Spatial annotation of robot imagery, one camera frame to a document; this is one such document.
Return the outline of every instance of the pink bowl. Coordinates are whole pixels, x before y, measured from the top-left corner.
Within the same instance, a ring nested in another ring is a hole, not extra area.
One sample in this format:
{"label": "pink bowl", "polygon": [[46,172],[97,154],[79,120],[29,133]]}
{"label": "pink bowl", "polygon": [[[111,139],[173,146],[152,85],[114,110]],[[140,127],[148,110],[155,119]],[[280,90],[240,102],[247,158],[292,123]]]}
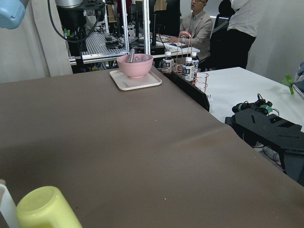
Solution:
{"label": "pink bowl", "polygon": [[148,56],[149,60],[141,63],[128,63],[130,55],[119,56],[116,60],[120,70],[125,75],[132,78],[139,78],[147,74],[151,70],[153,63],[153,56],[147,54],[135,54],[134,58],[137,56],[140,60],[142,60],[144,56]]}

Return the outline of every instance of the white bottle cap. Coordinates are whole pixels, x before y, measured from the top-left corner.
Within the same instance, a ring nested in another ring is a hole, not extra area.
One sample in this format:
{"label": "white bottle cap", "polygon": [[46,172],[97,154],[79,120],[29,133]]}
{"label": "white bottle cap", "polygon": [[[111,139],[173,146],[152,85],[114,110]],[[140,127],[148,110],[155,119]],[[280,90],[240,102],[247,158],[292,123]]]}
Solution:
{"label": "white bottle cap", "polygon": [[186,57],[186,62],[192,62],[192,58],[191,57]]}

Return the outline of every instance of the white tray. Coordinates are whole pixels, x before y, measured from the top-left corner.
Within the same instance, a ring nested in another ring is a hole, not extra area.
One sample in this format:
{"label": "white tray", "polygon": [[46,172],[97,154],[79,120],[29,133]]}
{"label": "white tray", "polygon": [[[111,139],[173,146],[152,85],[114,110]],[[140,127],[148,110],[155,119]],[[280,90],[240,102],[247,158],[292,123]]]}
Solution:
{"label": "white tray", "polygon": [[117,84],[118,88],[124,91],[155,85],[158,86],[162,83],[162,80],[151,71],[140,78],[128,77],[123,72],[121,72],[121,70],[110,71],[110,75]]}

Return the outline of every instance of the glasses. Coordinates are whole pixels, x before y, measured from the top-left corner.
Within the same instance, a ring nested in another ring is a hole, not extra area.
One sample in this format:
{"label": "glasses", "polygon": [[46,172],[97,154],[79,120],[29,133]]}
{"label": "glasses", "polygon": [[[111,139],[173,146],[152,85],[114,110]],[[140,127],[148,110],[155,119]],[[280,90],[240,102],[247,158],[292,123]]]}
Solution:
{"label": "glasses", "polygon": [[195,0],[195,3],[198,3],[199,1],[202,2],[202,3],[207,4],[206,2],[204,2],[204,1],[202,1],[202,0]]}

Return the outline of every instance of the man's hand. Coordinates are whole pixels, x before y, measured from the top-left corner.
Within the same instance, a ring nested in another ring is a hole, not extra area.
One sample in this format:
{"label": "man's hand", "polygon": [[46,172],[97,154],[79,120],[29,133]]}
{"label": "man's hand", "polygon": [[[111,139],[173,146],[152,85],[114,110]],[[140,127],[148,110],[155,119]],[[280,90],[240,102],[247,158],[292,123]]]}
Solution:
{"label": "man's hand", "polygon": [[169,42],[170,43],[177,43],[179,42],[179,38],[178,37],[169,37]]}

